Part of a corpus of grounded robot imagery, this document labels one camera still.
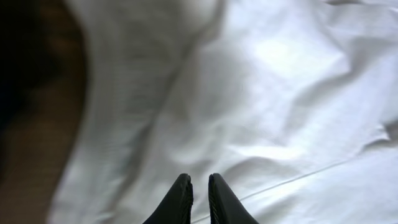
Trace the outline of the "white printed t-shirt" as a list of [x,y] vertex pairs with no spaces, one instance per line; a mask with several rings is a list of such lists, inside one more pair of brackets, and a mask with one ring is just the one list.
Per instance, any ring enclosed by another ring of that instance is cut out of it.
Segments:
[[142,223],[219,173],[259,223],[397,222],[396,1],[68,1],[85,112],[49,223]]

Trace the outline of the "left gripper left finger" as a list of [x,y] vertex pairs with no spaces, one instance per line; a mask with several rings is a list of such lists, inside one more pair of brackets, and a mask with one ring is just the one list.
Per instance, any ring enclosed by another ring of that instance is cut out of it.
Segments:
[[180,174],[158,207],[143,224],[191,224],[193,185],[188,174]]

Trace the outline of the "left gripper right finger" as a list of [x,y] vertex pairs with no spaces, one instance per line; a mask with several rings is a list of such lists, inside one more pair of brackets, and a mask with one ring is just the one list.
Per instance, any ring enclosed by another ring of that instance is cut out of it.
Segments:
[[208,201],[211,224],[259,224],[218,173],[209,176]]

